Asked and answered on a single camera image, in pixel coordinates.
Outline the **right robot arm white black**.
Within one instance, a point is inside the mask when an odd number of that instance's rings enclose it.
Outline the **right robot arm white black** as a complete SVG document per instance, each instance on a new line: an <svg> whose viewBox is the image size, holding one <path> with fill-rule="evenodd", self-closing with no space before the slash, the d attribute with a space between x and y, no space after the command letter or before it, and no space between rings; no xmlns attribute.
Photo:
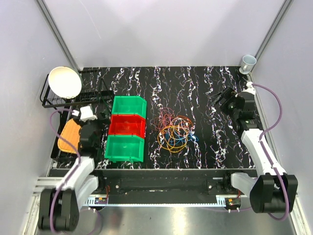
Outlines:
<svg viewBox="0 0 313 235"><path fill-rule="evenodd" d="M232 173L222 181L224 192L233 194L239 190L246 195L255 213L292 212L298 180L295 175L288 174L279 164L269 147L265 134L271 130L262 130L261 123L255 117L255 87L248 82L246 89L236 92L227 87L212 102L220 104L220 110L228 115L233 128L248 150L255 168L257 178L246 173Z"/></svg>

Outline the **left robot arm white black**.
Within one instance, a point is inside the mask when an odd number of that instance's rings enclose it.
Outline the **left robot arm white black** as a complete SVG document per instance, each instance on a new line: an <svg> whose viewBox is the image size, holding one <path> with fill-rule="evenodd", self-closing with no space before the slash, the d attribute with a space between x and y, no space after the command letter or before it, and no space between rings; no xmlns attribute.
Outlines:
<svg viewBox="0 0 313 235"><path fill-rule="evenodd" d="M105 190L105 181L91 173L95 158L103 155L101 148L100 119L90 105L79 110L67 109L73 122L79 127L78 142L72 135L54 131L56 137L71 148L76 160L67 174L53 188L44 188L40 195L38 228L53 233L72 232L79 221L79 213L85 201L94 192Z"/></svg>

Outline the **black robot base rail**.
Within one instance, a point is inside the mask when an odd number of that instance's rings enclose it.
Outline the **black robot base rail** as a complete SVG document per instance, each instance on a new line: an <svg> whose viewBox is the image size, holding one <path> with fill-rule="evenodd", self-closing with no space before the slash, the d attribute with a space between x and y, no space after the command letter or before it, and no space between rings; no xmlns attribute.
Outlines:
<svg viewBox="0 0 313 235"><path fill-rule="evenodd" d="M236 196L223 182L231 173L256 177L255 169L96 169L98 192L109 186L109 205L221 205L217 196Z"/></svg>

